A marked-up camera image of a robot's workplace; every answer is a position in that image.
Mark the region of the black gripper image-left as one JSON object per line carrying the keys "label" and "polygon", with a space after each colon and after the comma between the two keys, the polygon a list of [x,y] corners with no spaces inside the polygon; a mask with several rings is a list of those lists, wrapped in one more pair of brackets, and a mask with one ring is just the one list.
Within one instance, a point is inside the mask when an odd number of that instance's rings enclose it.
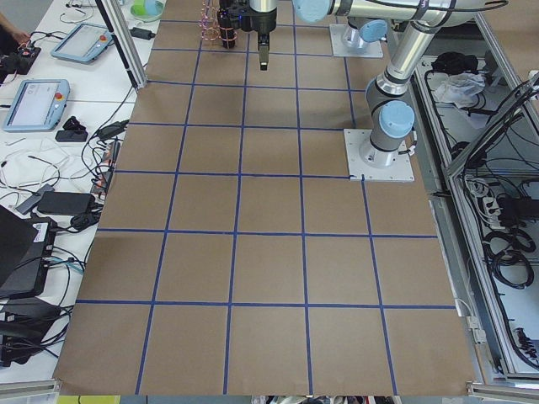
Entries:
{"label": "black gripper image-left", "polygon": [[[277,2],[274,0],[227,0],[219,2],[218,22],[225,28],[245,32],[271,32],[276,27]],[[269,67],[270,35],[258,33],[259,68]]]}

